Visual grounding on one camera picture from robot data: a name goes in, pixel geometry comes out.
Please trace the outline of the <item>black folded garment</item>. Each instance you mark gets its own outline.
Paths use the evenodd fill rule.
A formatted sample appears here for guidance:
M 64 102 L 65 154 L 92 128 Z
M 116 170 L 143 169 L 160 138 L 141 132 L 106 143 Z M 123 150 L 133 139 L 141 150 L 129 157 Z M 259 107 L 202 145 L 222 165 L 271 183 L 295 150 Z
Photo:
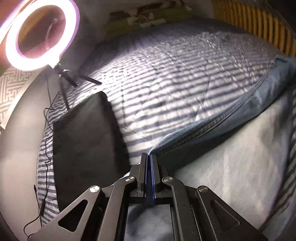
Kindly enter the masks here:
M 109 186 L 130 171 L 128 150 L 104 92 L 91 95 L 55 121 L 53 166 L 60 210 L 90 186 Z

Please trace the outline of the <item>wooden slatted headboard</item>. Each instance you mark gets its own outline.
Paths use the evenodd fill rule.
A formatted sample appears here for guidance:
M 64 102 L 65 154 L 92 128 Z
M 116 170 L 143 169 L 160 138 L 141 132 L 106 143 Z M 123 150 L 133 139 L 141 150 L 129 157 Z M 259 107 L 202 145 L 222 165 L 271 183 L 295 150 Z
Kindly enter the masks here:
M 295 56 L 295 30 L 267 4 L 212 1 L 214 18 L 265 39 L 287 56 Z

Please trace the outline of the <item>blue striped bed quilt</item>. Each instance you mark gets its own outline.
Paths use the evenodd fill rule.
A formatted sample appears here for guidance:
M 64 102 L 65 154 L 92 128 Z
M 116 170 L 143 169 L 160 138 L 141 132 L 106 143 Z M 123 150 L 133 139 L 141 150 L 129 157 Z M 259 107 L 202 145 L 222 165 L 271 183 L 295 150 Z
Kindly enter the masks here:
M 71 109 L 97 92 L 106 94 L 132 168 L 167 135 L 227 109 L 273 68 L 278 56 L 284 55 L 266 40 L 220 21 L 194 18 L 163 24 L 98 44 L 81 72 L 102 84 L 79 81 L 77 88 L 68 89 L 68 102 Z M 57 94 L 38 159 L 42 225 L 61 211 L 53 124 L 67 112 Z

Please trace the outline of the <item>light blue denim jeans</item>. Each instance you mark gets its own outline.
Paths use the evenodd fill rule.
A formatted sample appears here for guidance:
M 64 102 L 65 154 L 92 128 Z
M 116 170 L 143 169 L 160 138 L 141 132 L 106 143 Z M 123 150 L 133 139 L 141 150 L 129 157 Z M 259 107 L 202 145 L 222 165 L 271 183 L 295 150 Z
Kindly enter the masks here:
M 206 185 L 269 240 L 295 238 L 295 58 L 273 68 L 227 109 L 159 141 L 159 164 Z

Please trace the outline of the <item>green patterned folded blanket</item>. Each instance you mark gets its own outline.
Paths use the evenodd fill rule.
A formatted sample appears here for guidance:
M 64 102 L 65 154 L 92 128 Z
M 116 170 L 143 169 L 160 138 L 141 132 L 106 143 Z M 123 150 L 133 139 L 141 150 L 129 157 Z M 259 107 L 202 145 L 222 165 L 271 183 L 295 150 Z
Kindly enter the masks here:
M 138 29 L 149 28 L 191 18 L 192 8 L 184 1 L 162 1 L 137 8 L 109 13 L 103 26 L 106 38 L 111 39 Z

